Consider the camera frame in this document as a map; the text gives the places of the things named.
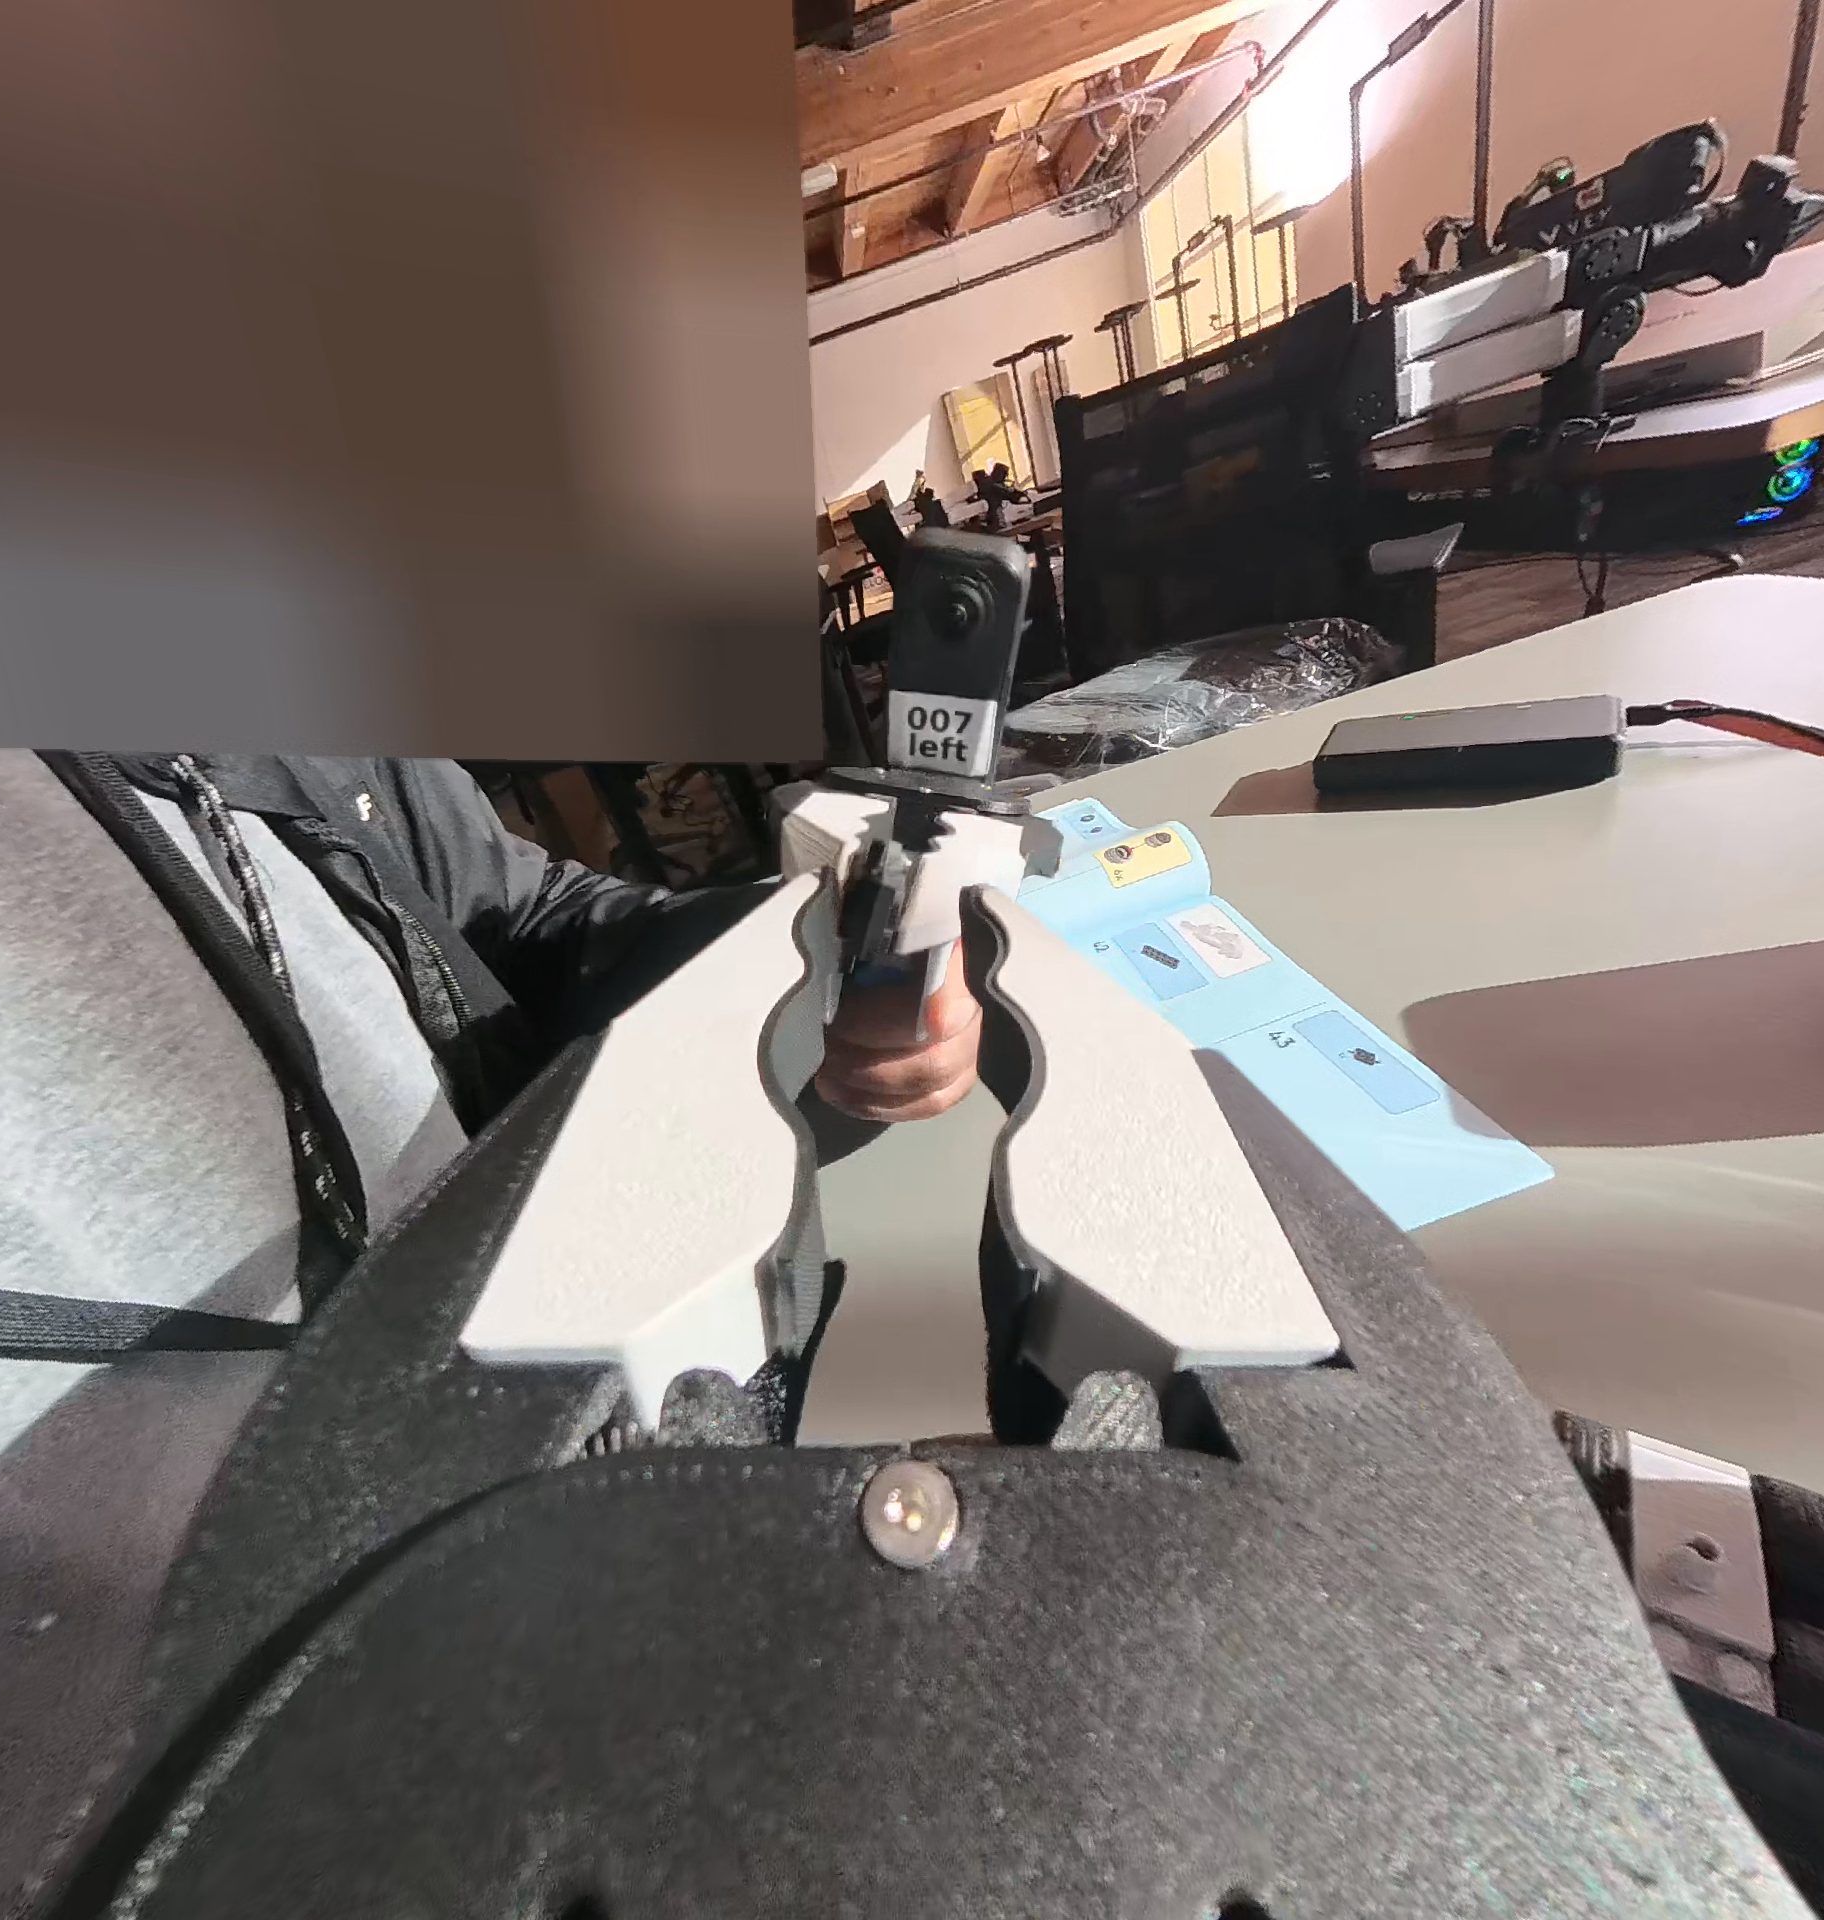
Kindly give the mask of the person's grey sweatshirt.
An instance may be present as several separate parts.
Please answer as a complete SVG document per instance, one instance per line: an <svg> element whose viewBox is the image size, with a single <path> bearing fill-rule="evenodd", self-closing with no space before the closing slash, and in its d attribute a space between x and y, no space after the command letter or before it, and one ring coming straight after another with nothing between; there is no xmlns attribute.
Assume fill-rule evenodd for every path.
<svg viewBox="0 0 1824 1920"><path fill-rule="evenodd" d="M241 840L384 1228L468 1136L395 974L267 826ZM106 831L0 750L0 1288L290 1321L297 1261L271 1069ZM0 1361L0 1454L85 1376Z"/></svg>

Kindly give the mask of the person's left hand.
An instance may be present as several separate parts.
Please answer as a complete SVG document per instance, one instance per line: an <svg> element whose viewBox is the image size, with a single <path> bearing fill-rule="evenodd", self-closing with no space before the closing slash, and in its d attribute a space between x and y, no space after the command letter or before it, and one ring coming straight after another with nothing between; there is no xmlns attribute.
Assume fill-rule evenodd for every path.
<svg viewBox="0 0 1824 1920"><path fill-rule="evenodd" d="M936 991L917 982L849 987L825 1032L820 1100L869 1124L946 1115L977 1083L981 1009L959 964Z"/></svg>

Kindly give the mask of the black flat power bank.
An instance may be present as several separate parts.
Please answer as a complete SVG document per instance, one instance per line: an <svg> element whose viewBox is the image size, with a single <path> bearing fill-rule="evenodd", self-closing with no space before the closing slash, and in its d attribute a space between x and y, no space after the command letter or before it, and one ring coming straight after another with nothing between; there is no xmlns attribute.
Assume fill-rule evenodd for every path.
<svg viewBox="0 0 1824 1920"><path fill-rule="evenodd" d="M1323 799L1564 791L1615 776L1624 730L1609 695L1350 718L1320 745L1312 782Z"/></svg>

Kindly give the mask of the white cardboard box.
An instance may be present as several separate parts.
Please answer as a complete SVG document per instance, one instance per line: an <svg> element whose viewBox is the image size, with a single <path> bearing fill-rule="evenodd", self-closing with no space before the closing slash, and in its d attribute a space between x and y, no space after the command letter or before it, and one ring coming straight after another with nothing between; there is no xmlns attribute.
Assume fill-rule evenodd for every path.
<svg viewBox="0 0 1824 1920"><path fill-rule="evenodd" d="M1564 306L1568 254L1523 251L1491 257L1392 305L1392 364L1534 325Z"/></svg>
<svg viewBox="0 0 1824 1920"><path fill-rule="evenodd" d="M1395 420L1421 420L1470 397L1561 369L1577 351L1581 311L1557 309L1402 364Z"/></svg>

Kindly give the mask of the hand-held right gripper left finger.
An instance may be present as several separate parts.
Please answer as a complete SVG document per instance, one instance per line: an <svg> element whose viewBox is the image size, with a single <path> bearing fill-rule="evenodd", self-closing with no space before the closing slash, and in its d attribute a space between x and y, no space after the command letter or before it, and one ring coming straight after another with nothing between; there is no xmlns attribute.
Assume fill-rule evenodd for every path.
<svg viewBox="0 0 1824 1920"><path fill-rule="evenodd" d="M621 1012L460 1335L487 1364L611 1364L655 1428L689 1372L745 1384L823 1307L829 873L793 876Z"/></svg>

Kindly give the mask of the plastic wrapped black chair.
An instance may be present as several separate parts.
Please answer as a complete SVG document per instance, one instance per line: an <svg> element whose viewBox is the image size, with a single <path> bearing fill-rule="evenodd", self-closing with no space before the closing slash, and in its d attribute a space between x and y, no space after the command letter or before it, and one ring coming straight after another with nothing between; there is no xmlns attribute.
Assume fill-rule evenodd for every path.
<svg viewBox="0 0 1824 1920"><path fill-rule="evenodd" d="M1189 642L1014 708L1001 737L999 776L1071 776L1138 763L1406 669L1406 648L1350 618Z"/></svg>

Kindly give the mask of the grey desk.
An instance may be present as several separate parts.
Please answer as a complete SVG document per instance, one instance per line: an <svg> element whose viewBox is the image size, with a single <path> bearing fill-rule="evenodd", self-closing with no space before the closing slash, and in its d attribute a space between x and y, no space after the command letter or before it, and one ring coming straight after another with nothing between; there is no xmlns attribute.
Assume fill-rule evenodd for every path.
<svg viewBox="0 0 1824 1920"><path fill-rule="evenodd" d="M1553 1180L1418 1230L1551 1407L1824 1492L1824 759L1670 730L1615 780L1326 811L1338 718L1611 693L1824 727L1824 582L1730 577L1124 766L1230 905Z"/></svg>

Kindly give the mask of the person's dark jacket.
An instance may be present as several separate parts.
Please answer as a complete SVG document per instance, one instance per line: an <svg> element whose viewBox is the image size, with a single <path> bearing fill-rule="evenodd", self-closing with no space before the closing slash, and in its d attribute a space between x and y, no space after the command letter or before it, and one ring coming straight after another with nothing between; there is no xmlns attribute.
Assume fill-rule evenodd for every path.
<svg viewBox="0 0 1824 1920"><path fill-rule="evenodd" d="M141 807L179 807L162 754L36 750L49 774L110 834L179 937L253 1036L275 1079L301 1087L324 1110L315 1039L275 989L270 964L214 889ZM448 1105L473 1139L525 1091L544 1060L528 1021L468 933L493 933L510 897L552 859L503 827L470 774L444 759L322 759L221 754L197 759L237 826L265 826L295 856L328 914L353 935L403 994L444 1081Z"/></svg>

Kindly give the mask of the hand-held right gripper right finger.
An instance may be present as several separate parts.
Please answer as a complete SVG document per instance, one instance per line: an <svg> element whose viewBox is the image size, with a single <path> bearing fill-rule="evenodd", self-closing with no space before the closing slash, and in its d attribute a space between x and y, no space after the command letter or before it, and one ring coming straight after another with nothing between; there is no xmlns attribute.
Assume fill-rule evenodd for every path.
<svg viewBox="0 0 1824 1920"><path fill-rule="evenodd" d="M1216 1372L1307 1369L1339 1333L1188 1039L1016 900L964 897L980 1083L1002 1124L980 1239L986 1410L1051 1446L1132 1379L1150 1438L1223 1450Z"/></svg>

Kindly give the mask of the red black toy brick truck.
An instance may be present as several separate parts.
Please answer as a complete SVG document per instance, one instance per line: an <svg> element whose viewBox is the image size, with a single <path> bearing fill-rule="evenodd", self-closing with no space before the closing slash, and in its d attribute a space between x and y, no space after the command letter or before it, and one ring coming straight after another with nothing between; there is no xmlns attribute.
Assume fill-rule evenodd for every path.
<svg viewBox="0 0 1824 1920"><path fill-rule="evenodd" d="M1670 1677L1824 1739L1824 1496L1568 1410L1553 1431Z"/></svg>

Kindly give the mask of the background wooden table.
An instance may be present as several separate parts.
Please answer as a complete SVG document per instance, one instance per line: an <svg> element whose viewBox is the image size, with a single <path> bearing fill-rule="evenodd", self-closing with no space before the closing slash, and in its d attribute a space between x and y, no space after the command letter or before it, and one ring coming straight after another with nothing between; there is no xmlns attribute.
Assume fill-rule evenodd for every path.
<svg viewBox="0 0 1824 1920"><path fill-rule="evenodd" d="M1457 417L1380 436L1360 454L1378 493L1473 493L1489 484L1491 449L1510 419L1533 417L1523 391L1470 402ZM1692 397L1615 406L1615 427L1581 447L1577 475L1701 468L1763 456L1801 440L1824 440L1824 351L1760 379Z"/></svg>

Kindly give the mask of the computer case with coloured lights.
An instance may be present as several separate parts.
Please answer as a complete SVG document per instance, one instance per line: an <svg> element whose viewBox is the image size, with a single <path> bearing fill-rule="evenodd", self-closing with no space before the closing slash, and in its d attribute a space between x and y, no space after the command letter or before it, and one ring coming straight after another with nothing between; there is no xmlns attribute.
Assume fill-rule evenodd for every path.
<svg viewBox="0 0 1824 1920"><path fill-rule="evenodd" d="M1806 438L1772 449L1744 468L1744 489L1731 526L1749 531L1804 512L1824 468L1824 438Z"/></svg>

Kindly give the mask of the light blue instruction booklet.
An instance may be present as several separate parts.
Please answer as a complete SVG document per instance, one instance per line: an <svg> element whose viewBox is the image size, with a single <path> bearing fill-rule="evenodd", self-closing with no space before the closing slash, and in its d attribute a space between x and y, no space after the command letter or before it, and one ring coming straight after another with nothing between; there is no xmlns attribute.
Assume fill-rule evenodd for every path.
<svg viewBox="0 0 1824 1920"><path fill-rule="evenodd" d="M1551 1180L1222 900L1188 827L1130 827L1090 797L1043 809L1041 824L1059 831L1060 861L1025 876L1021 905L1228 1062L1402 1230Z"/></svg>

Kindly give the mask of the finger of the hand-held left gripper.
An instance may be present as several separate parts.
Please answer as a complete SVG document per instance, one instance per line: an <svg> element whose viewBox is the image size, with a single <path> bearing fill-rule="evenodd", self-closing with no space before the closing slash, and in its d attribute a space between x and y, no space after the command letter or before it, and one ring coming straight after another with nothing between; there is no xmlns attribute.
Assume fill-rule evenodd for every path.
<svg viewBox="0 0 1824 1920"><path fill-rule="evenodd" d="M844 902L864 876L872 849L891 838L893 799L851 789L778 789L772 796L772 827L779 882L829 875Z"/></svg>
<svg viewBox="0 0 1824 1920"><path fill-rule="evenodd" d="M1062 837L1043 820L939 820L925 851L908 851L899 895L899 954L928 954L959 937L959 902L991 887L1016 899L1025 876L1052 876Z"/></svg>

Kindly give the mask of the black high-back office chair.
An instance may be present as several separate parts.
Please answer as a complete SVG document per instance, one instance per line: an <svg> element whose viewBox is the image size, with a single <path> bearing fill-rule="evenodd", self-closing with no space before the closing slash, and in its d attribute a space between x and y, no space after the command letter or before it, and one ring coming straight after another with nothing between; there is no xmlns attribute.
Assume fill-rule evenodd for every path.
<svg viewBox="0 0 1824 1920"><path fill-rule="evenodd" d="M1376 493L1392 424L1390 316L1350 285L1167 371L1054 406L1062 630L1088 682L1165 648L1350 618L1395 669L1435 663L1459 524Z"/></svg>

